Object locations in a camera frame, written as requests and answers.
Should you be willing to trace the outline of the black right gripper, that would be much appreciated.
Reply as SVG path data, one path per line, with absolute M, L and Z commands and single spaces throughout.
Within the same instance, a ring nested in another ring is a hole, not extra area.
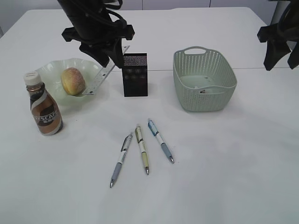
M 289 2 L 277 23 L 260 27 L 257 33 L 260 42 L 267 42 L 263 63 L 266 70 L 272 70 L 281 58 L 290 53 L 287 41 L 299 42 L 299 1 Z M 299 45 L 294 47 L 287 62 L 290 69 L 299 65 Z

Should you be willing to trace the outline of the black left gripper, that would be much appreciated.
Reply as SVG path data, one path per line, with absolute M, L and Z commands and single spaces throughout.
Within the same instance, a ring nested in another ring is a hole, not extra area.
M 122 69 L 124 58 L 121 39 L 130 41 L 135 34 L 133 26 L 115 12 L 121 8 L 123 1 L 59 0 L 58 3 L 72 24 L 71 28 L 62 32 L 65 41 L 76 40 L 83 43 L 79 50 L 104 68 L 107 67 L 110 57 L 114 64 Z M 106 48 L 106 53 L 89 45 Z

